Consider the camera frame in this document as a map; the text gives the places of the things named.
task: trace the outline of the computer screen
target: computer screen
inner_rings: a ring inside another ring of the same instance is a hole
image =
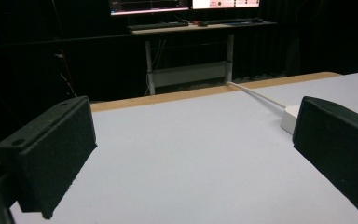
[[[132,15],[188,10],[188,0],[109,0],[110,15]]]
[[[259,0],[193,0],[192,9],[259,7]]]

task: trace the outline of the table surface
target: table surface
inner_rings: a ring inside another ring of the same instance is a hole
[[[286,105],[308,95],[358,113],[358,74],[293,78],[252,85]],[[17,223],[358,223],[293,148],[282,109],[252,94],[219,87],[93,107],[98,147],[53,218],[15,203]]]

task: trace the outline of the white cable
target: white cable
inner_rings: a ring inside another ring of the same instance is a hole
[[[263,95],[263,94],[261,94],[261,93],[258,93],[257,91],[253,91],[253,90],[251,90],[251,89],[249,89],[249,88],[246,88],[246,87],[244,87],[244,86],[238,85],[238,84],[236,84],[236,83],[234,83],[234,82],[228,81],[228,82],[226,82],[226,85],[233,85],[233,86],[238,87],[238,88],[240,88],[240,89],[242,89],[242,90],[244,90],[244,91],[247,91],[247,92],[250,92],[250,93],[252,93],[252,94],[254,94],[254,95],[260,96],[261,98],[266,99],[266,100],[272,102],[273,104],[278,105],[278,106],[280,106],[280,107],[282,107],[282,108],[286,108],[286,107],[287,107],[287,105],[281,104],[281,103],[279,103],[279,102],[277,102],[277,101],[275,101],[275,100],[273,100],[273,99],[267,97],[266,95]]]

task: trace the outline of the metal desk leg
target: metal desk leg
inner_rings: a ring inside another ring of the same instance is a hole
[[[152,53],[150,50],[150,41],[145,41],[146,47],[146,60],[147,60],[147,80],[149,82],[150,95],[156,94],[155,85],[153,80],[153,64],[152,64]]]
[[[232,81],[233,55],[234,55],[234,35],[228,35],[225,82]]]

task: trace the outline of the black foam block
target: black foam block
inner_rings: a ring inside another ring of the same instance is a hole
[[[87,97],[53,106],[0,143],[0,160],[17,177],[23,212],[50,219],[96,148]]]
[[[358,209],[358,114],[332,102],[304,97],[293,142]]]

